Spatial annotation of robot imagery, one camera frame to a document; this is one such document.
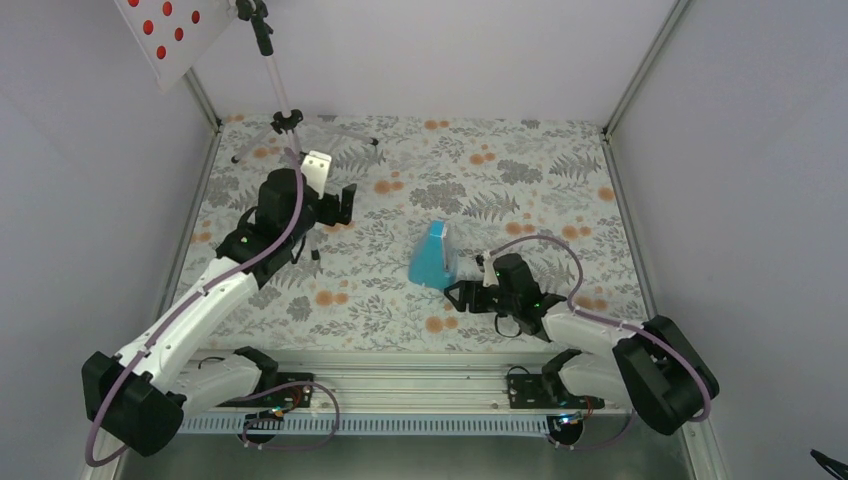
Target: gray wall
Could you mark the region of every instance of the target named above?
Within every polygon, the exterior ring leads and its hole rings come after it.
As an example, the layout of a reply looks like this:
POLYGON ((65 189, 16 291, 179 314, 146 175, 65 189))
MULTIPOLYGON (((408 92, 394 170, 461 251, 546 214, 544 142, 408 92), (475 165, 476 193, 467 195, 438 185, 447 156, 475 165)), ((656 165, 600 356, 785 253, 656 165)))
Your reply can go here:
POLYGON ((695 1, 614 133, 661 312, 737 479, 848 461, 848 4, 695 1))
POLYGON ((0 465, 75 478, 80 367, 152 320, 209 140, 111 2, 0 15, 0 465))
MULTIPOLYGON (((603 124, 674 0, 269 0, 289 100, 307 115, 603 124)), ((253 31, 197 62, 222 115, 277 110, 253 31)))

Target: robotic arm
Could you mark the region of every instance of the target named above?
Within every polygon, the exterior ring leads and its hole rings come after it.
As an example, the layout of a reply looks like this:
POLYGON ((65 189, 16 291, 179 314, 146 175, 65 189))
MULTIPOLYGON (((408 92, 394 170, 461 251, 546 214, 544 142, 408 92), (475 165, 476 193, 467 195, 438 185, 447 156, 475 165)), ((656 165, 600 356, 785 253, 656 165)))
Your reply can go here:
POLYGON ((482 281, 463 280, 445 289, 457 311, 512 316, 521 332, 568 349, 542 369, 551 397, 600 397, 633 407, 651 428, 671 435, 704 409, 703 394, 689 372, 655 337, 694 368, 710 398, 719 392, 712 372, 670 319, 657 316, 631 330, 601 325, 572 313, 566 297, 543 293, 527 263, 516 253, 477 257, 482 281))
POLYGON ((302 251, 309 241, 313 260, 319 260, 317 247, 309 240, 309 232, 316 222, 328 226, 350 223, 356 185, 345 187, 341 198, 325 195, 330 163, 330 157, 318 152, 304 158, 300 174, 305 178, 302 182, 305 186, 300 215, 291 234, 273 252, 206 289, 210 280, 253 259, 283 234, 294 216, 298 195, 298 173, 290 168, 268 175, 259 188, 258 205, 242 216, 237 228, 217 248, 217 258, 159 321, 114 356, 96 352, 85 362, 82 379, 89 420, 95 420, 108 392, 119 376, 125 375, 101 426, 142 456, 148 456, 173 438, 184 417, 274 386, 277 363, 251 347, 236 350, 223 361, 203 369, 184 374, 181 370, 227 315, 259 291, 283 266, 298 261, 300 252, 293 253, 298 242, 302 251), (184 308, 189 297, 198 293, 199 298, 184 308), (155 344, 147 347, 151 336, 174 314, 177 316, 155 344), (145 355, 134 360, 140 351, 145 355))

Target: floral pattern surface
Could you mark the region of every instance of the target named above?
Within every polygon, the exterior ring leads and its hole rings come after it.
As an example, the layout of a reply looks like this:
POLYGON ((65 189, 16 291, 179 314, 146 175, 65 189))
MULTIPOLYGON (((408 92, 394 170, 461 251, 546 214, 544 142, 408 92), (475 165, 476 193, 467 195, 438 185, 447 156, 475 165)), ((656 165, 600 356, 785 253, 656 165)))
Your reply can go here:
MULTIPOLYGON (((288 166, 273 133, 240 163, 230 158, 267 125, 266 116, 227 119, 180 278, 182 294, 214 248, 255 205, 267 174, 288 166)), ((304 150, 329 152, 327 191, 356 183, 354 220, 317 226, 321 261, 309 255, 279 271, 209 337, 208 348, 278 350, 535 352, 561 349, 505 338, 493 315, 453 310, 441 292, 410 283, 414 244, 446 220, 459 250, 459 278, 482 278, 474 256, 523 235, 566 239, 586 283, 577 303, 643 319, 644 305, 603 157, 598 128, 566 121, 322 116, 322 122, 380 139, 379 148, 299 129, 304 150)), ((576 269, 547 243, 516 246, 543 289, 565 294, 576 269)), ((517 331, 501 319, 505 335, 517 331)))

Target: vent grille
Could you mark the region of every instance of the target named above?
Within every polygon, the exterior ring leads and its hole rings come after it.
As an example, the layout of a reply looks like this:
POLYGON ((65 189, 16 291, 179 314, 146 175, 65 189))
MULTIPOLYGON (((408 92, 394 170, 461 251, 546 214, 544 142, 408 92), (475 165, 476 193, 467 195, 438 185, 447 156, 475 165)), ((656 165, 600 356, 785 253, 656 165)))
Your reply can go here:
MULTIPOLYGON (((179 433, 241 433, 244 414, 205 413, 183 422, 179 433)), ((291 413, 284 421, 258 423, 249 433, 321 435, 333 426, 333 414, 291 413)), ((544 415, 368 415, 343 414, 337 435, 462 435, 538 437, 547 433, 544 415)))

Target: white board with red dots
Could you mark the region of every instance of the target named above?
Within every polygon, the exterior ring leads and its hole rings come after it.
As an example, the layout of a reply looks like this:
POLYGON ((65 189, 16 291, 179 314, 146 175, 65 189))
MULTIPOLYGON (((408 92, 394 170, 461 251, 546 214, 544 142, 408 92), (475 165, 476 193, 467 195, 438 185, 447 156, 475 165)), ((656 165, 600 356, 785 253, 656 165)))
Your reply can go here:
POLYGON ((159 89, 170 89, 235 18, 228 0, 115 0, 159 89))

